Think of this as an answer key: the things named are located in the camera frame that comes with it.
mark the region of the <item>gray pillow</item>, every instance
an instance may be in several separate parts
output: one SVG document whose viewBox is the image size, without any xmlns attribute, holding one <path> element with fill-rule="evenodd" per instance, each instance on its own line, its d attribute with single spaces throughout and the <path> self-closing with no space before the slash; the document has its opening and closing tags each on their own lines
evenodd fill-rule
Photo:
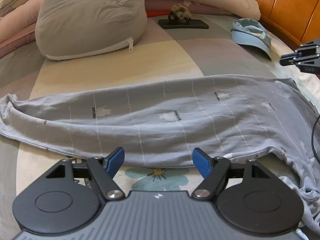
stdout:
<svg viewBox="0 0 320 240">
<path fill-rule="evenodd" d="M 44 0 L 36 43 L 52 60 L 132 50 L 146 23 L 144 0 Z"/>
</svg>

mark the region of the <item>blue flower print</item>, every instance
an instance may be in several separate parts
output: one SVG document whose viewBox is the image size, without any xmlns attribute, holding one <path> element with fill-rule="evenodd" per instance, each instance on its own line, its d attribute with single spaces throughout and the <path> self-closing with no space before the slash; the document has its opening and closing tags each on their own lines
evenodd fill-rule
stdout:
<svg viewBox="0 0 320 240">
<path fill-rule="evenodd" d="M 140 179 L 132 185 L 132 190 L 143 191 L 177 191 L 180 186 L 188 184 L 185 174 L 188 168 L 130 168 L 124 174 L 132 179 Z"/>
</svg>

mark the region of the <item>zipper pull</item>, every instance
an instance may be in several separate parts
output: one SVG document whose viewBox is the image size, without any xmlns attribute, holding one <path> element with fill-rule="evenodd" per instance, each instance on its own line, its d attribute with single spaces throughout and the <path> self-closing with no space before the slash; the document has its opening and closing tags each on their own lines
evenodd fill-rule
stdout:
<svg viewBox="0 0 320 240">
<path fill-rule="evenodd" d="M 127 42 L 129 43 L 129 52 L 132 52 L 133 51 L 133 38 L 128 39 Z"/>
</svg>

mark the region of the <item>cap brim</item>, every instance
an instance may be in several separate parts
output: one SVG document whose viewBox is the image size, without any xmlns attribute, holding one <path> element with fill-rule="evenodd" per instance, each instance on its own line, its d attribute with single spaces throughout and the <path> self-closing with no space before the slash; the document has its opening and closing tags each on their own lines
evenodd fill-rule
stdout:
<svg viewBox="0 0 320 240">
<path fill-rule="evenodd" d="M 270 49 L 268 46 L 259 38 L 248 34 L 248 33 L 243 33 L 243 32 L 238 32 L 238 31 L 232 31 L 232 39 L 236 44 L 239 45 L 248 45 L 248 46 L 253 46 L 259 49 L 262 49 L 271 59 L 270 57 Z"/>
</svg>

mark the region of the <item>black cable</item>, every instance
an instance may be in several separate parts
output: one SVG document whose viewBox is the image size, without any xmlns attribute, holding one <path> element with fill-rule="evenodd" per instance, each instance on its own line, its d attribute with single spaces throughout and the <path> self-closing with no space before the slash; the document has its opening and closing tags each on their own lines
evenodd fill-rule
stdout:
<svg viewBox="0 0 320 240">
<path fill-rule="evenodd" d="M 318 155 L 316 153 L 315 145 L 313 143 L 313 137 L 314 137 L 315 129 L 316 129 L 316 126 L 318 124 L 319 119 L 320 119 L 320 114 L 319 114 L 319 116 L 318 116 L 317 120 L 315 121 L 315 124 L 313 125 L 313 128 L 312 128 L 311 147 L 312 147 L 313 155 L 315 156 L 315 158 L 317 159 L 318 163 L 320 164 L 320 158 L 318 157 Z"/>
</svg>

